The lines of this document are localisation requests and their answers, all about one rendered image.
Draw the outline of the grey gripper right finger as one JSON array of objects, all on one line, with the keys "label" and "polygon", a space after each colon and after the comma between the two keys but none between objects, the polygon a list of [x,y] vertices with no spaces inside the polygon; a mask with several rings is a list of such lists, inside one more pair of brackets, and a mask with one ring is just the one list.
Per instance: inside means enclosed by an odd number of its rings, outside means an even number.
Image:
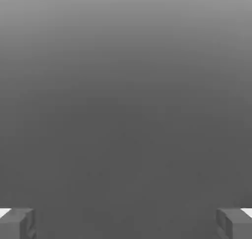
[{"label": "grey gripper right finger", "polygon": [[218,208],[218,239],[252,239],[252,208]]}]

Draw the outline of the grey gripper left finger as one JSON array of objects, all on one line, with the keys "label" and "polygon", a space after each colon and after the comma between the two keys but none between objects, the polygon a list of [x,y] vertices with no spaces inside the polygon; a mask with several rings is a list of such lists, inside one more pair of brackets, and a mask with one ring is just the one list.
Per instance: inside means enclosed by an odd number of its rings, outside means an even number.
[{"label": "grey gripper left finger", "polygon": [[0,208],[0,239],[37,239],[33,208]]}]

